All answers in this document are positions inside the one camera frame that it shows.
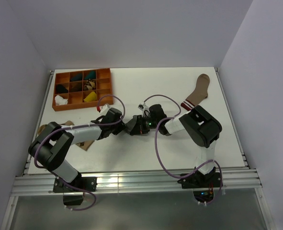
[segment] white table surface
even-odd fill
[[[42,115],[41,125],[51,121],[64,123],[71,120],[76,125],[88,123],[99,117],[96,108],[85,108],[55,112],[52,108],[55,74],[77,71],[79,69],[55,70],[49,94]],[[235,132],[227,111],[226,103],[213,67],[206,68],[128,68],[111,69],[113,93],[123,100],[126,107],[124,122],[133,115],[140,114],[139,103],[153,94],[164,94],[179,104],[195,88],[197,77],[205,73],[210,77],[208,98],[200,105],[214,116],[222,125],[222,132],[215,149],[215,159],[221,167],[244,167]],[[161,104],[167,116],[178,112],[173,102],[156,97],[147,101],[147,105]],[[122,110],[115,99],[113,107]],[[169,137],[158,135],[158,150],[164,165],[168,169],[190,169],[195,165],[196,153],[200,148],[185,131]],[[154,149],[154,130],[147,136],[130,136],[124,131],[117,136],[110,135],[95,141],[87,151],[72,145],[66,160],[81,173],[85,172],[125,172],[143,170],[161,170]],[[35,167],[33,158],[29,174],[46,173]]]

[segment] sock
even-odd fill
[[[63,124],[60,124],[61,126],[73,126],[74,123],[72,121],[66,121],[65,123]]]
[[[94,140],[87,140],[81,143],[77,143],[76,145],[79,146],[81,149],[87,151],[90,145],[92,145]]]
[[[55,104],[56,105],[64,105],[64,104],[68,104],[68,99],[64,99],[59,95],[55,96]]]
[[[84,91],[87,90],[95,90],[95,82],[94,80],[87,80],[84,85]]]
[[[84,99],[84,102],[94,102],[97,100],[97,94],[95,92],[91,92],[88,96]]]
[[[56,93],[67,93],[68,90],[61,84],[56,85],[55,87]]]
[[[83,80],[82,73],[78,73],[77,75],[75,75],[73,78],[70,79],[70,81],[82,81],[82,80]]]
[[[87,74],[87,76],[84,78],[84,80],[90,80],[90,79],[95,79],[95,70],[94,71],[90,71],[89,74]]]
[[[209,85],[209,76],[206,74],[201,74],[197,79],[197,84],[194,91],[190,94],[185,101],[181,103],[181,107],[187,111],[192,110],[201,101],[208,97],[207,89]]]

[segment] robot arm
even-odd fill
[[[126,124],[126,131],[130,135],[146,134],[150,129],[157,127],[158,122],[167,117],[160,104],[147,107],[145,103],[138,106],[142,110],[142,115],[135,115]],[[186,130],[193,141],[201,148],[197,158],[197,165],[214,159],[215,144],[222,131],[221,124],[211,116],[201,106],[194,107],[172,120],[162,122],[159,132],[165,136],[170,136],[176,132]],[[212,171],[214,163],[204,165],[199,171],[206,175]]]
[[[222,126],[201,106],[198,105],[191,111],[168,121],[165,128],[170,135],[184,129],[188,132],[193,141],[201,148],[197,157],[197,165],[214,159],[215,145],[222,131]],[[210,162],[199,171],[205,175],[213,168],[214,162]]]
[[[121,117],[121,111],[111,108],[106,104],[100,111],[100,117],[91,121],[89,124],[110,124],[119,121]],[[63,127],[67,126],[60,126],[56,122],[49,123],[30,145],[28,149],[29,154],[34,157],[43,140],[53,131]],[[39,151],[37,160],[48,171],[61,177],[72,186],[81,188],[84,186],[82,184],[81,174],[65,160],[69,147],[86,140],[100,140],[108,137],[111,133],[117,135],[124,128],[125,125],[121,121],[112,126],[90,126],[79,129],[61,130],[50,138],[51,141],[55,142],[54,145],[50,141],[44,143]]]

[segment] orange tray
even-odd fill
[[[96,84],[96,89],[84,91],[84,86],[86,84],[86,80],[84,80],[84,78],[87,76],[87,74],[90,71],[96,71],[96,79],[94,80]],[[83,80],[70,82],[71,78],[75,77],[77,74],[80,74],[80,73],[83,74]],[[70,92],[70,89],[72,89],[77,84],[81,84],[81,83],[82,83],[82,91]],[[68,93],[58,94],[56,92],[56,85],[58,84],[63,85],[68,90]],[[98,104],[98,101],[84,102],[84,98],[86,98],[88,94],[91,92],[95,92],[97,94],[97,100],[99,100],[100,98],[102,98],[103,96],[107,94],[113,94],[110,69],[90,69],[90,70],[84,70],[84,71],[57,73],[55,76],[52,108],[55,111],[63,111],[63,110],[69,110],[69,109],[96,107]],[[55,104],[56,95],[59,95],[62,98],[68,99],[68,104],[56,105]],[[103,98],[100,102],[100,105],[104,105],[106,103],[113,104],[113,97]]]

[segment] purple cable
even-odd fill
[[[156,97],[156,96],[168,98],[169,100],[173,101],[173,102],[178,106],[178,108],[179,108],[179,110],[180,110],[180,111],[179,111],[175,116],[173,116],[173,117],[166,117],[166,118],[161,119],[161,120],[159,121],[159,123],[157,124],[156,130],[155,130],[155,137],[154,137],[155,152],[156,152],[157,159],[158,159],[158,161],[159,161],[159,163],[160,163],[162,169],[163,169],[169,176],[171,176],[171,177],[174,177],[174,178],[177,178],[177,179],[184,179],[184,178],[187,178],[187,177],[191,176],[192,174],[194,174],[196,171],[198,171],[200,168],[202,168],[202,167],[203,167],[204,165],[206,165],[207,163],[209,163],[209,162],[214,162],[214,163],[216,163],[216,165],[218,166],[219,171],[220,171],[220,187],[219,187],[219,191],[218,191],[218,194],[217,194],[217,195],[219,195],[219,194],[221,193],[221,189],[222,189],[223,183],[222,183],[222,169],[221,169],[221,167],[220,167],[220,165],[218,164],[217,161],[215,161],[215,160],[208,160],[208,161],[202,163],[201,165],[199,165],[199,166],[198,166],[197,168],[195,168],[191,173],[189,173],[189,174],[187,174],[187,175],[185,175],[185,176],[177,176],[177,175],[174,175],[174,174],[170,173],[170,172],[166,169],[166,167],[163,165],[163,163],[162,163],[162,161],[161,161],[161,159],[160,159],[159,153],[158,153],[158,148],[157,148],[157,134],[158,134],[159,126],[160,126],[160,124],[161,124],[163,121],[165,121],[165,120],[170,120],[170,119],[174,119],[175,117],[177,117],[177,116],[181,113],[181,107],[179,106],[179,104],[177,104],[177,103],[176,103],[173,99],[171,99],[170,97],[167,97],[167,96],[161,95],[161,94],[152,95],[152,96],[146,98],[146,99],[144,100],[144,102],[146,102],[148,99],[150,99],[150,98],[152,98],[152,97]],[[216,198],[216,196],[214,196],[214,198],[213,198],[211,201],[207,202],[207,204],[212,203],[212,202],[215,200],[215,198]]]
[[[108,124],[90,124],[90,125],[87,124],[87,125],[73,126],[72,129],[85,128],[85,127],[93,127],[93,126],[113,126],[113,125],[116,125],[116,124],[120,123],[120,122],[123,120],[124,116],[125,116],[125,106],[124,106],[124,104],[123,104],[123,102],[121,101],[120,98],[118,98],[117,96],[114,96],[114,95],[110,95],[110,94],[105,95],[105,96],[103,96],[103,97],[101,97],[101,98],[99,99],[99,101],[98,101],[98,106],[100,106],[100,102],[101,102],[101,100],[102,100],[104,97],[110,97],[110,96],[116,98],[116,99],[121,103],[121,105],[122,105],[122,107],[123,107],[123,115],[122,115],[122,117],[120,118],[119,121],[116,121],[116,122],[113,122],[113,123],[108,123]],[[46,138],[40,143],[40,145],[38,146],[38,148],[37,148],[37,150],[36,150],[36,152],[35,152],[35,155],[34,155],[34,164],[35,164],[35,166],[36,166],[37,168],[39,168],[39,169],[44,168],[43,166],[38,165],[38,162],[37,162],[38,154],[39,154],[39,151],[40,151],[41,147],[42,147],[48,140],[50,140],[50,138],[51,138],[55,133],[60,132],[60,131],[62,131],[62,130],[68,130],[68,129],[71,129],[71,127],[65,127],[65,128],[57,129],[57,130],[53,131],[52,133],[50,133],[48,136],[46,136]],[[74,186],[71,186],[71,185],[69,185],[65,180],[63,180],[63,179],[60,178],[60,177],[59,177],[59,179],[64,183],[65,186],[67,186],[67,187],[69,187],[69,188],[72,188],[72,189],[74,189],[74,190],[80,191],[80,192],[88,193],[88,194],[92,195],[93,198],[94,198],[93,203],[92,203],[91,205],[89,205],[88,207],[84,207],[84,208],[70,208],[70,207],[67,207],[68,209],[72,209],[72,210],[74,210],[74,211],[83,211],[83,210],[86,210],[86,209],[88,209],[88,208],[91,208],[91,207],[95,204],[95,202],[97,201],[97,197],[96,197],[96,195],[95,195],[94,193],[92,193],[92,192],[90,192],[90,191],[87,191],[87,190],[84,190],[84,189],[80,189],[80,188],[76,188],[76,187],[74,187]]]

